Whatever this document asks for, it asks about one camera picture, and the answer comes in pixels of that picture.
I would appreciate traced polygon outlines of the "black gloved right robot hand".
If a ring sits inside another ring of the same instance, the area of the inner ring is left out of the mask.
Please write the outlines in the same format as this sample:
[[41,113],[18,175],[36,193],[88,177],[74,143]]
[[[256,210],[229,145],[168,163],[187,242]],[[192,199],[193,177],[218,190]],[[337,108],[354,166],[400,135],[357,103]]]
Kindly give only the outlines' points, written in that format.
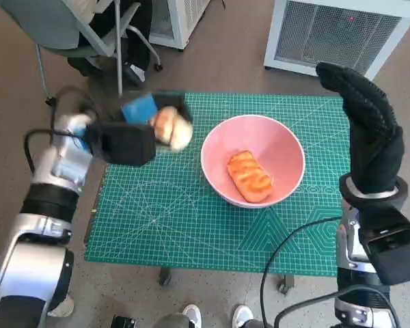
[[405,145],[386,93],[351,68],[321,62],[316,73],[326,90],[342,97],[353,184],[363,194],[393,191]]

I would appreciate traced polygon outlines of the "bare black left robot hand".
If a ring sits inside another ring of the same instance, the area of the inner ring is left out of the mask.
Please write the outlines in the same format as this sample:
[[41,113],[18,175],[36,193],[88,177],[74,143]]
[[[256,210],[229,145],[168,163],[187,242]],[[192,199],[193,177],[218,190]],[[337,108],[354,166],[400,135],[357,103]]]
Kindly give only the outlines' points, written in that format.
[[186,121],[193,122],[185,102],[185,93],[180,92],[149,92],[122,105],[121,113],[129,124],[144,123],[165,107],[174,107]]

